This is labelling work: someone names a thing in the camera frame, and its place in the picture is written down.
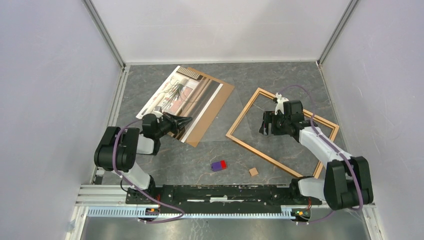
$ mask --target white wall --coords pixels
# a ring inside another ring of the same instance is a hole
[[[349,0],[93,0],[128,62],[317,60]]]
[[[346,144],[369,161],[387,239],[422,239],[424,1],[360,1],[323,63]]]
[[[0,239],[64,239],[119,72],[82,1],[0,2]]]

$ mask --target purple and red block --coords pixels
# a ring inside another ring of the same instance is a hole
[[[224,160],[213,162],[210,166],[214,172],[218,172],[227,168],[227,164]]]

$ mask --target small wooden square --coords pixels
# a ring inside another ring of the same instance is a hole
[[[256,170],[256,167],[254,167],[254,168],[252,168],[252,169],[250,169],[249,170],[249,173],[250,173],[250,175],[253,177],[253,176],[256,176],[256,175],[258,175],[259,173],[258,173],[258,170]]]

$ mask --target empty wooden picture frame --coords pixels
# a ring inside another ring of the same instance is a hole
[[[237,144],[239,144],[240,146],[246,148],[247,150],[251,151],[252,153],[258,155],[259,157],[267,160],[268,162],[274,164],[278,168],[286,171],[287,173],[293,175],[294,177],[297,177],[297,178],[303,177],[302,174],[296,172],[295,170],[289,168],[288,166],[282,164],[281,162],[273,159],[272,157],[266,155],[265,153],[255,149],[254,147],[246,144],[245,142],[243,142],[240,139],[233,136],[233,133],[236,130],[237,126],[240,124],[243,117],[246,115],[246,113],[248,112],[248,110],[250,109],[250,107],[252,106],[252,104],[255,102],[256,98],[259,95],[264,95],[265,97],[270,98],[270,99],[275,98],[275,94],[272,94],[269,91],[266,91],[266,90],[258,87],[257,90],[254,92],[253,96],[250,98],[249,102],[247,102],[246,106],[241,111],[240,115],[237,117],[235,122],[232,124],[231,128],[226,133],[226,136],[228,138],[230,138],[231,140],[233,140],[234,142],[236,142]],[[305,109],[303,110],[303,114],[305,115],[305,117],[308,117],[308,118],[310,118],[312,116],[312,112],[305,110]],[[337,124],[335,124],[335,123],[333,123],[333,122],[331,122],[331,121],[329,121],[325,118],[317,116],[317,115],[315,115],[313,117],[313,120],[317,123],[323,124],[324,126],[331,128],[331,133],[330,133],[329,139],[331,141],[334,141],[334,139],[336,138],[337,132],[339,131],[339,125],[337,125]],[[320,176],[322,169],[323,169],[323,164],[319,161],[318,165],[315,168],[315,171],[313,172],[313,176],[315,178],[318,178]]]

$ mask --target marble surface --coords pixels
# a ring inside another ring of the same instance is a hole
[[[125,86],[117,126],[133,120],[177,65],[131,66]],[[315,113],[336,123],[331,101],[317,65],[314,62],[264,62],[264,63],[213,63],[190,64],[208,75],[235,86],[231,96],[214,119],[197,147],[181,143],[169,136],[161,138],[157,156],[138,155],[136,163],[152,175],[156,184],[287,184],[293,178],[245,148],[232,142],[225,134],[234,123],[257,88],[275,93],[285,86],[301,85],[310,91],[315,102]],[[308,95],[299,88],[289,88],[283,96],[300,100],[303,107],[312,111]],[[311,175],[318,160],[305,147],[289,136],[263,136],[258,130],[263,110],[273,110],[275,104],[265,96],[254,102],[234,136],[261,152],[280,161],[302,175]],[[330,129],[320,126],[330,134]],[[335,143],[345,148],[339,132]],[[211,171],[211,163],[225,160],[228,168]],[[251,177],[249,169],[256,168],[258,175]],[[107,172],[103,184],[119,184],[120,179]]]

